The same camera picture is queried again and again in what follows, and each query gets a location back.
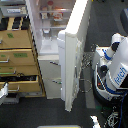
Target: open refrigerator door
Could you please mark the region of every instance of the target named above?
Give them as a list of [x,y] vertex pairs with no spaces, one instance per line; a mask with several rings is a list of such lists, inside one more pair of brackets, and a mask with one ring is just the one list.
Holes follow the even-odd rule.
[[91,0],[77,0],[65,32],[65,109],[71,111],[79,91],[79,78],[89,26]]

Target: gray carpet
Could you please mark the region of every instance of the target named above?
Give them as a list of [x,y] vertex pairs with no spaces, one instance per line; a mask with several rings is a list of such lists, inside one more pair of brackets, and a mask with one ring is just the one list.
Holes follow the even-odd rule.
[[110,46],[111,37],[115,33],[127,34],[120,22],[120,12],[128,7],[128,1],[106,0],[105,3],[94,0],[91,9],[90,25],[87,33],[85,52],[91,52],[91,46]]

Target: drawer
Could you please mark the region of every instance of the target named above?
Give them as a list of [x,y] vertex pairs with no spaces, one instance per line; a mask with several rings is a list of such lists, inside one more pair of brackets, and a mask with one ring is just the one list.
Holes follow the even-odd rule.
[[25,4],[24,0],[0,0],[0,5]]
[[[38,82],[38,76],[34,81],[17,81],[17,82],[8,82],[9,83],[9,93],[11,92],[39,92],[41,88]],[[0,82],[0,87],[2,88],[4,82]]]
[[37,66],[0,67],[0,76],[38,75]]
[[26,6],[1,6],[1,11],[5,17],[23,17],[27,15]]
[[14,65],[35,65],[32,50],[0,50],[0,66]]
[[5,48],[31,48],[29,30],[0,31],[0,49]]
[[61,67],[60,65],[56,65],[59,63],[58,55],[39,56],[38,62],[43,79],[61,77]]
[[52,82],[51,79],[43,79],[43,83],[47,99],[61,98],[61,84]]

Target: refrigerator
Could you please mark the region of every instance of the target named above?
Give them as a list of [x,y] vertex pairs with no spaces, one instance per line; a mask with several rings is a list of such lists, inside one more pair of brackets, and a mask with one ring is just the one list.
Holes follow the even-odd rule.
[[89,26],[91,0],[26,0],[47,99],[71,111]]

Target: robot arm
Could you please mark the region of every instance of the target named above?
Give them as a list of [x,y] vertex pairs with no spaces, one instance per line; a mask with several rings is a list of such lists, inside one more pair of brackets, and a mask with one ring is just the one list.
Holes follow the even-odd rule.
[[92,69],[95,70],[97,63],[100,63],[101,70],[109,69],[109,66],[112,62],[113,55],[115,54],[118,45],[124,39],[123,36],[116,33],[112,36],[111,46],[110,47],[99,47],[96,49]]
[[0,90],[0,105],[4,102],[8,95],[8,83],[4,84],[4,87]]

